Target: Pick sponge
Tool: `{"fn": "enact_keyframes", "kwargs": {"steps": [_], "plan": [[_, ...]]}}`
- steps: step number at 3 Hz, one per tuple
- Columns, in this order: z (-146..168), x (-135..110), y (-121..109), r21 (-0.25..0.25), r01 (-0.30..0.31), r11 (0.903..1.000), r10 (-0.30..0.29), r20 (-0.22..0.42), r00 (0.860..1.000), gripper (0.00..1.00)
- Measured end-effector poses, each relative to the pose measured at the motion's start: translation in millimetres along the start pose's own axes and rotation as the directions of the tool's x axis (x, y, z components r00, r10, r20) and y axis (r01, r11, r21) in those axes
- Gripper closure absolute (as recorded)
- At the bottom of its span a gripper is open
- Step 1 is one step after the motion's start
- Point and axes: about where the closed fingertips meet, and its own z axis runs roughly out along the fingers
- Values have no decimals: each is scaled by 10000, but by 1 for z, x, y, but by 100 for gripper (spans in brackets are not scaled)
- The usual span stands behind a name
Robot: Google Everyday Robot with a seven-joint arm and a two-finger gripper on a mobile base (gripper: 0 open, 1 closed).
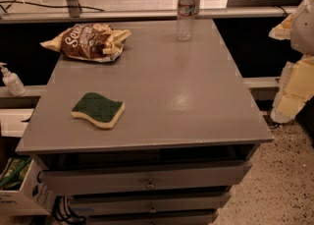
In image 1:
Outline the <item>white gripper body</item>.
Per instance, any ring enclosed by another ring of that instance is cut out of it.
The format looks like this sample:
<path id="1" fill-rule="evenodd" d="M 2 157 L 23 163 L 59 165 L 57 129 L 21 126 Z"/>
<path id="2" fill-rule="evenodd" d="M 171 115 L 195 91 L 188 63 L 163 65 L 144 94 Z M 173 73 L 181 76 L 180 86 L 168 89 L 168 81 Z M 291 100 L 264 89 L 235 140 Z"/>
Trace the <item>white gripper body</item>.
<path id="1" fill-rule="evenodd" d="M 314 54 L 314 0 L 303 0 L 297 7 L 291 23 L 290 43 L 302 54 Z"/>

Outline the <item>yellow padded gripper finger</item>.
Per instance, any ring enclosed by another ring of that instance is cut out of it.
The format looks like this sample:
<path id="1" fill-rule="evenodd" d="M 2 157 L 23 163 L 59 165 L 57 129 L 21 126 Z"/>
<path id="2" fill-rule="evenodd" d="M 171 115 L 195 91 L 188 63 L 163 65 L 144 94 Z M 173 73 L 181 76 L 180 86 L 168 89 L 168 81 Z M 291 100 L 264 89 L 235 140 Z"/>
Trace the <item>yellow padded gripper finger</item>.
<path id="1" fill-rule="evenodd" d="M 270 30 L 269 36 L 277 40 L 290 40 L 292 19 L 293 14 L 288 15 L 280 24 Z"/>
<path id="2" fill-rule="evenodd" d="M 287 62 L 282 70 L 271 119 L 287 123 L 295 118 L 314 96 L 314 56 L 303 55 L 296 63 Z"/>

